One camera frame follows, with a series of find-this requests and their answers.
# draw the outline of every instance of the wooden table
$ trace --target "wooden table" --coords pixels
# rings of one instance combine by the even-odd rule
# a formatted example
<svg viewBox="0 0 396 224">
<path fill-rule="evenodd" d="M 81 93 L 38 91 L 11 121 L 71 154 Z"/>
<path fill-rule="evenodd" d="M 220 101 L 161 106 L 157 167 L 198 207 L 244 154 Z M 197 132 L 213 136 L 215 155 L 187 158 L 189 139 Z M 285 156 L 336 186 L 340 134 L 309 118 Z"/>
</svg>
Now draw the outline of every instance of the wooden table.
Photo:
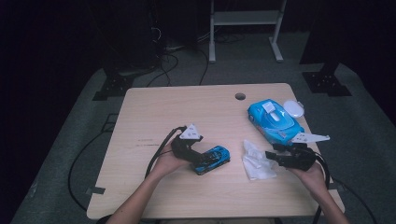
<svg viewBox="0 0 396 224">
<path fill-rule="evenodd" d="M 236 99 L 237 93 L 246 99 Z M 283 167 L 276 165 L 277 177 L 266 180 L 249 180 L 246 174 L 244 139 L 261 150 L 272 149 L 249 122 L 247 112 L 251 104 L 268 98 L 281 104 L 295 100 L 291 87 L 283 83 L 128 90 L 96 182 L 105 192 L 92 195 L 88 217 L 112 214 L 144 179 L 166 135 L 191 123 L 204 137 L 192 146 L 194 150 L 220 145 L 230 150 L 231 161 L 205 175 L 196 175 L 190 166 L 170 174 L 156 188 L 143 217 L 313 216 L 318 205 Z M 304 117 L 298 121 L 310 133 Z M 318 151 L 316 144 L 309 146 Z M 330 192 L 344 211 L 338 192 Z"/>
</svg>

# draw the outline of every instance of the white lid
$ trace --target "white lid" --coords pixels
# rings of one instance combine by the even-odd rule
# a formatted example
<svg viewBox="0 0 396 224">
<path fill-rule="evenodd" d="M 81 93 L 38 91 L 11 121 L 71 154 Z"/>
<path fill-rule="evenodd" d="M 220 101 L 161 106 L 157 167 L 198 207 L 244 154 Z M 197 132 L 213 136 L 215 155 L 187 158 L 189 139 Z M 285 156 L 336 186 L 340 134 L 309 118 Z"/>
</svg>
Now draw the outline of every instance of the white lid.
<svg viewBox="0 0 396 224">
<path fill-rule="evenodd" d="M 304 114 L 304 107 L 300 102 L 288 100 L 283 104 L 283 108 L 294 118 L 299 118 Z"/>
<path fill-rule="evenodd" d="M 263 104 L 262 107 L 268 114 L 275 111 L 275 106 L 271 102 Z"/>
</svg>

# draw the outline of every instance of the dark background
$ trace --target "dark background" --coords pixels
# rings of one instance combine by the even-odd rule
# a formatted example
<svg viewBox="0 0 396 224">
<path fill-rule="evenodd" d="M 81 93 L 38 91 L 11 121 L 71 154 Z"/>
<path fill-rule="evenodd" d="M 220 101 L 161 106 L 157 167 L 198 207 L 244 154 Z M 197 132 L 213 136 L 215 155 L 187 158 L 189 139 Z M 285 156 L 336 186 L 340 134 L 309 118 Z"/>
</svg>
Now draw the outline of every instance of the dark background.
<svg viewBox="0 0 396 224">
<path fill-rule="evenodd" d="M 278 6 L 277 1 L 227 3 L 217 0 L 217 8 Z M 153 45 L 150 26 L 162 28 L 164 38 L 193 44 L 192 38 L 208 32 L 210 7 L 208 0 L 0 4 L 0 222 L 7 223 L 91 75 L 108 62 L 131 69 L 155 66 L 161 49 Z M 335 58 L 349 66 L 395 123 L 394 8 L 386 0 L 289 1 L 281 32 L 310 31 L 302 63 Z M 262 31 L 257 29 L 245 31 Z"/>
</svg>

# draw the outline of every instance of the person's left hand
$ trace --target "person's left hand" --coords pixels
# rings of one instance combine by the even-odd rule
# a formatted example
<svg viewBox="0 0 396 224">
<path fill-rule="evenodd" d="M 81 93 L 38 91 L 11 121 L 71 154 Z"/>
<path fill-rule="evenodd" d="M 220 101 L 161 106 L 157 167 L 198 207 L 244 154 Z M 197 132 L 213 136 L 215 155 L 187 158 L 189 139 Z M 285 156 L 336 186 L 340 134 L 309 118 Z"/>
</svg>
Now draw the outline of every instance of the person's left hand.
<svg viewBox="0 0 396 224">
<path fill-rule="evenodd" d="M 164 177 L 173 173 L 180 166 L 189 164 L 189 161 L 184 161 L 182 159 L 176 158 L 172 152 L 171 143 L 168 143 L 161 151 L 154 168 L 151 170 L 151 175 L 157 175 L 159 177 Z"/>
</svg>

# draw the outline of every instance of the white shelf frame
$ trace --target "white shelf frame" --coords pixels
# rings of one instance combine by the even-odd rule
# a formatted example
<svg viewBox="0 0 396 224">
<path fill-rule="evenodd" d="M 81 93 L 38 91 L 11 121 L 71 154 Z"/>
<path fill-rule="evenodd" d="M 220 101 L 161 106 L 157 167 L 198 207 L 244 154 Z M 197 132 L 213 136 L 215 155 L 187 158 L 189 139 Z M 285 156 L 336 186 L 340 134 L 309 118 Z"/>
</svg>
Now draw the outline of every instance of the white shelf frame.
<svg viewBox="0 0 396 224">
<path fill-rule="evenodd" d="M 282 0 L 280 10 L 267 11 L 218 11 L 215 12 L 215 0 L 211 1 L 210 15 L 210 42 L 209 42 L 209 61 L 216 62 L 215 51 L 215 26 L 217 25 L 275 25 L 274 36 L 269 37 L 271 48 L 278 63 L 283 62 L 282 54 L 277 46 L 280 25 L 287 0 Z"/>
</svg>

